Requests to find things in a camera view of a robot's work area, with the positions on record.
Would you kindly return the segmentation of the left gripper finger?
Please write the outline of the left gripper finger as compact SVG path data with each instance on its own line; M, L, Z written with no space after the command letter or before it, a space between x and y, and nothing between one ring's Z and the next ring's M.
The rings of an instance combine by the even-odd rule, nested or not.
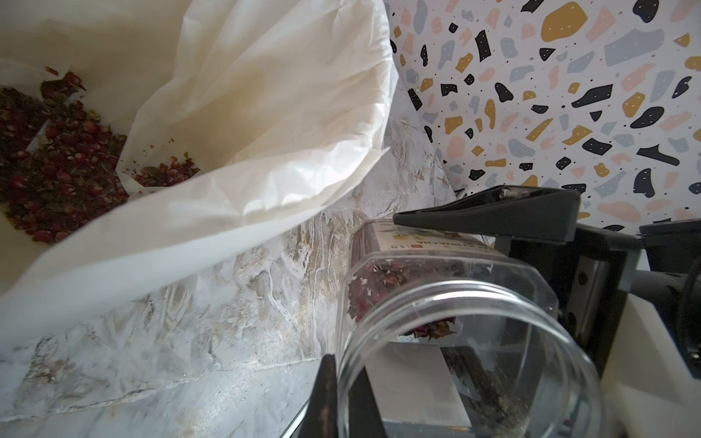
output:
M339 410L339 379L336 358L326 354L321 358L310 398L295 417L296 437L340 437L340 414L348 414L349 437L385 437L386 431L374 391L366 370L356 378L350 394L343 400L346 408Z

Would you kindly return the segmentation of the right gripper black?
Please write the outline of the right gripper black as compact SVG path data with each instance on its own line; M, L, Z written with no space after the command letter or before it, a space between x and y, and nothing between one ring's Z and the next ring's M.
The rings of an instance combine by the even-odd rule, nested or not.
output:
M559 301L559 323L603 376L633 284L641 240L577 226L580 203L576 191L501 185L442 206L397 213L392 221L412 228L513 238L509 256L536 268L551 286Z

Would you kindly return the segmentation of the clear jar with flower tea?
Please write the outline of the clear jar with flower tea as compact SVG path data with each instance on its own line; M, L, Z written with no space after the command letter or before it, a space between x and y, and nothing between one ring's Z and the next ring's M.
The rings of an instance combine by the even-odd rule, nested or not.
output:
M389 220L362 224L349 250L341 436L602 436L597 372L533 266Z

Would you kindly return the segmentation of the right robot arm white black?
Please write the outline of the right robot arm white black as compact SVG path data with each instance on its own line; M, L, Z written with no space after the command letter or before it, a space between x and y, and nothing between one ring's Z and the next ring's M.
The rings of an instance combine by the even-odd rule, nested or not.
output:
M643 226L638 235L578 224L573 190L502 185L450 204L394 215L398 226L495 237L536 268L558 320L604 371L628 296L650 302L694 378L700 376L700 222Z

